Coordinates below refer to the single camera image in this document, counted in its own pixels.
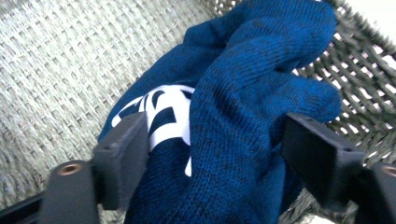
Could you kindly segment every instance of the white printed design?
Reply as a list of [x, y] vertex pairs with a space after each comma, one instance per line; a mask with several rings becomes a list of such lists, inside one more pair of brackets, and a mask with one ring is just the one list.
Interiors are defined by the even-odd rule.
[[[157, 100], [156, 106], [152, 103], [152, 98], [155, 92], [163, 91]], [[114, 118], [111, 120], [111, 126], [114, 128], [120, 123], [120, 113], [125, 109], [136, 106], [140, 102], [138, 111], [147, 112], [148, 118], [148, 130], [151, 127], [154, 118], [165, 108], [172, 107], [175, 113], [176, 122], [167, 123], [159, 127], [149, 138], [150, 149], [154, 149], [161, 142], [175, 137], [181, 137], [183, 142], [188, 146], [190, 143], [190, 99], [185, 96], [182, 92], [194, 93], [194, 88], [183, 86], [183, 85], [172, 85], [172, 86], [161, 86], [148, 94], [138, 97], [128, 103]], [[187, 164], [186, 175], [191, 176], [191, 158]]]

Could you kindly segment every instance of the metal screw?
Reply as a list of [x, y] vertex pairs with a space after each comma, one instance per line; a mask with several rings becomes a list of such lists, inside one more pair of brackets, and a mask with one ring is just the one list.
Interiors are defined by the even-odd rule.
[[64, 167], [62, 167], [58, 171], [58, 175], [72, 175], [80, 171], [82, 166], [80, 164], [69, 164]]

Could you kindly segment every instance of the knit glove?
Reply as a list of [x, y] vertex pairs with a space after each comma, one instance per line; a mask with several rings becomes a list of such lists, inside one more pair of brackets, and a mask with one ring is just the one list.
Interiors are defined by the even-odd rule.
[[125, 222], [276, 223], [301, 188], [280, 155], [285, 114], [324, 122], [340, 112], [334, 87], [290, 74], [327, 48], [335, 24], [325, 2], [247, 0], [191, 27], [99, 136], [148, 113], [147, 171]]

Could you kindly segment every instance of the black plastic part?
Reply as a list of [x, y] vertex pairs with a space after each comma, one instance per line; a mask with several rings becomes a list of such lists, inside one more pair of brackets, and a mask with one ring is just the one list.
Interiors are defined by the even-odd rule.
[[98, 174], [99, 203], [106, 210], [126, 210], [149, 157], [149, 135], [145, 112], [135, 113], [107, 134], [93, 150], [92, 164]]
[[298, 114], [288, 114], [282, 144], [286, 163], [320, 205], [345, 211], [348, 187], [361, 171], [364, 153], [323, 124]]
[[87, 162], [69, 161], [51, 172], [38, 223], [99, 224], [92, 170]]
[[378, 217], [377, 223], [396, 223], [396, 166], [378, 162], [372, 168], [370, 195]]
[[40, 193], [0, 211], [0, 223], [37, 223], [42, 198], [43, 193]]
[[350, 200], [359, 205], [355, 216], [357, 224], [377, 224], [377, 213], [374, 209], [371, 189], [373, 185], [373, 173], [371, 170], [362, 168], [361, 173], [354, 176], [348, 195]]

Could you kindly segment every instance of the woven basket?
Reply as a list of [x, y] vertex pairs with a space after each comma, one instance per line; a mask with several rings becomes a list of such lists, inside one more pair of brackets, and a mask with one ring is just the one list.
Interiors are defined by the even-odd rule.
[[[188, 27], [240, 1], [12, 0], [0, 3], [0, 209], [41, 191], [50, 169], [88, 160], [106, 115]], [[326, 52], [296, 74], [325, 80], [344, 98], [334, 131], [366, 150], [364, 163], [395, 162], [395, 47], [342, 1]], [[336, 222], [304, 190], [281, 223], [311, 214]], [[120, 214], [102, 213], [105, 223]]]

